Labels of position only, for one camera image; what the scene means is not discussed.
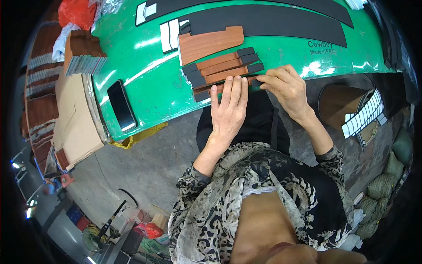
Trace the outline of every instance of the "green table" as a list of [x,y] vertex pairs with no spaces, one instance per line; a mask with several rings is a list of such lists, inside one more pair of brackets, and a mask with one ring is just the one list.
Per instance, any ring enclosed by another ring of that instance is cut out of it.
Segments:
[[[199,61],[252,46],[266,69],[291,64],[304,79],[351,73],[394,72],[384,65],[381,37],[364,10],[348,8],[354,29],[342,24],[347,48],[326,47],[320,41],[292,37],[245,37],[242,45],[210,55]],[[143,0],[126,0],[117,14],[109,14],[96,24],[93,35],[108,56],[101,74],[93,76],[95,96],[105,125],[114,140],[210,105],[196,103],[192,89],[180,72],[178,53],[162,53],[160,24],[191,12],[233,4],[282,5],[260,1],[226,1],[179,10],[135,27],[136,6]],[[136,129],[122,133],[107,95],[107,89],[122,80],[138,122]]]

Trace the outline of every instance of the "red box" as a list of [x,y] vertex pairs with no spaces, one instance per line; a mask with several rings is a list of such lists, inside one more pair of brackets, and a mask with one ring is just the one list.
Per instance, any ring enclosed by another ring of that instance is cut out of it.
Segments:
[[83,231],[90,223],[91,222],[85,216],[81,216],[79,221],[76,223],[76,227],[80,231]]

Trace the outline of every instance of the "forearm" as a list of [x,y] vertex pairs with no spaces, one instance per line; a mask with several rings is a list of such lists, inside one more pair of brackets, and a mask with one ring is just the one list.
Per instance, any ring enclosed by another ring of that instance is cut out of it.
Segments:
[[205,148],[193,163],[193,167],[203,175],[211,177],[215,165],[227,147],[226,144],[222,144],[221,140],[211,133]]
[[333,140],[312,108],[309,107],[308,114],[297,122],[308,132],[316,155],[323,155],[334,146]]

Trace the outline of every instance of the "patterned blouse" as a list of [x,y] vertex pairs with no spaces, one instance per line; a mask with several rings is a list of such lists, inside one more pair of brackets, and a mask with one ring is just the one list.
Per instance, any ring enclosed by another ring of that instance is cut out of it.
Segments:
[[168,222],[171,260],[228,264],[243,192],[276,190],[298,241],[316,250],[338,248],[352,230],[353,201],[344,188],[343,154],[334,146],[308,165],[266,143],[229,147],[206,177],[190,166]]

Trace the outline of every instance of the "phone screen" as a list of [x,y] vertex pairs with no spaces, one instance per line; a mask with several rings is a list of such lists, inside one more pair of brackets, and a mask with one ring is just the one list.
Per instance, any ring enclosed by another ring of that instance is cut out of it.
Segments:
[[135,118],[130,109],[129,102],[124,94],[121,81],[116,81],[108,90],[108,99],[113,107],[122,132],[136,127]]

